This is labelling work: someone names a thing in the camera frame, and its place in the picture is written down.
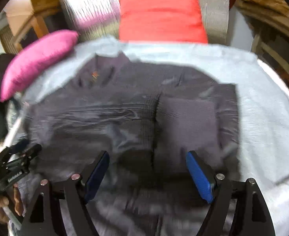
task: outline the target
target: blue gripper pad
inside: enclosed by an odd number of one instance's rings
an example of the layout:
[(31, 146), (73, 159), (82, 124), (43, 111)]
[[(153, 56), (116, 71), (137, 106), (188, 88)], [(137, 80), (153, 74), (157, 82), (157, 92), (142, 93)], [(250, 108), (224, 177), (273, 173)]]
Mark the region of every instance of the blue gripper pad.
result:
[(186, 166), (198, 189), (200, 197), (208, 203), (211, 203), (213, 201), (212, 189), (214, 185), (207, 179), (194, 156), (197, 156), (194, 151), (186, 154)]
[(89, 200), (92, 200), (96, 192), (98, 191), (100, 184), (104, 178), (105, 172), (108, 169), (109, 166), (109, 154), (108, 152), (105, 152), (103, 156), (98, 160), (95, 161), (98, 162), (95, 169), (91, 173), (91, 176), (89, 177), (86, 186), (85, 191), (86, 194), (84, 196), (85, 203), (88, 203)]

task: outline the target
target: screw head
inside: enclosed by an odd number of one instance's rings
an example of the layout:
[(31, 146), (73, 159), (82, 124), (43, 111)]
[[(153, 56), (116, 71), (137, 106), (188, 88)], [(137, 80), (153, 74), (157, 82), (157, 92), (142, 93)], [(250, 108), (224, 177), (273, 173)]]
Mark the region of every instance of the screw head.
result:
[(256, 184), (256, 181), (255, 181), (255, 179), (253, 179), (253, 178), (249, 178), (249, 179), (248, 179), (248, 182), (249, 182), (250, 184)]
[(72, 176), (71, 176), (71, 179), (72, 180), (78, 180), (80, 178), (80, 174), (73, 174)]
[(223, 174), (221, 174), (221, 173), (217, 174), (216, 177), (219, 180), (223, 180), (225, 178), (225, 176)]
[(42, 181), (41, 181), (41, 185), (46, 185), (48, 183), (48, 180), (47, 179), (43, 179)]

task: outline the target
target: bed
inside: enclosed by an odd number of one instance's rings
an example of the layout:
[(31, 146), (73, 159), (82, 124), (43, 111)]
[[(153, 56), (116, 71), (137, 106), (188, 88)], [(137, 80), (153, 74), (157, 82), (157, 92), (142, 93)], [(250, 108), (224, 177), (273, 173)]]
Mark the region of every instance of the bed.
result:
[[(219, 82), (237, 84), (241, 179), (257, 180), (276, 235), (289, 235), (289, 90), (277, 74), (252, 53), (221, 45), (126, 44), (114, 37), (79, 44), (26, 90), (22, 97), (24, 110), (4, 146), (23, 136), (21, 122), (27, 107), (64, 86), (95, 54), (114, 57), (120, 52), (131, 61), (189, 65)], [(232, 218), (228, 218), (226, 227), (231, 222)]]

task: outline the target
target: black clamp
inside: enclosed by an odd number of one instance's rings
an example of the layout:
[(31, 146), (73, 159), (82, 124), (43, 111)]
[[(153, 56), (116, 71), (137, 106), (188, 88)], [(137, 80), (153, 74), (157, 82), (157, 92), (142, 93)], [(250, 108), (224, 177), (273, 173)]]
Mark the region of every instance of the black clamp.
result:
[[(12, 187), (30, 172), (30, 161), (36, 157), (42, 149), (41, 145), (35, 144), (31, 148), (25, 150), (28, 144), (29, 141), (27, 139), (22, 139), (16, 145), (6, 147), (0, 153), (0, 195), (8, 198), (9, 205), (8, 208), (4, 208), (4, 210), (9, 218), (14, 221), (17, 228), (20, 228), (23, 217), (18, 216), (14, 211), (14, 203), (8, 196), (7, 189)], [(13, 154), (16, 154), (18, 158), (9, 161)]]
[(194, 151), (186, 155), (186, 165), (200, 196), (211, 203), (197, 236), (220, 236), (231, 199), (237, 199), (229, 236), (275, 236), (264, 197), (253, 178), (230, 181), (215, 174)]
[[(223, 174), (215, 174), (194, 151), (187, 154), (186, 164), (200, 196), (211, 203), (197, 236), (221, 235), (232, 198), (237, 199), (237, 204), (230, 236), (275, 235), (267, 205), (254, 179), (230, 181)], [(60, 199), (67, 202), (76, 235), (98, 236), (85, 205), (95, 197), (108, 166), (109, 154), (102, 151), (81, 174), (52, 184), (42, 180), (27, 209), (19, 236), (66, 236)]]

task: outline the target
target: pink pillow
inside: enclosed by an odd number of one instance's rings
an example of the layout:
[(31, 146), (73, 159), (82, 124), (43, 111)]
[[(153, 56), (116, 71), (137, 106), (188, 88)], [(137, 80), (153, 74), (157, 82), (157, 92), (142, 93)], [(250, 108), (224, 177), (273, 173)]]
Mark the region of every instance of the pink pillow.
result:
[(45, 69), (66, 56), (77, 40), (77, 32), (59, 30), (24, 48), (6, 69), (1, 83), (0, 102), (26, 89)]

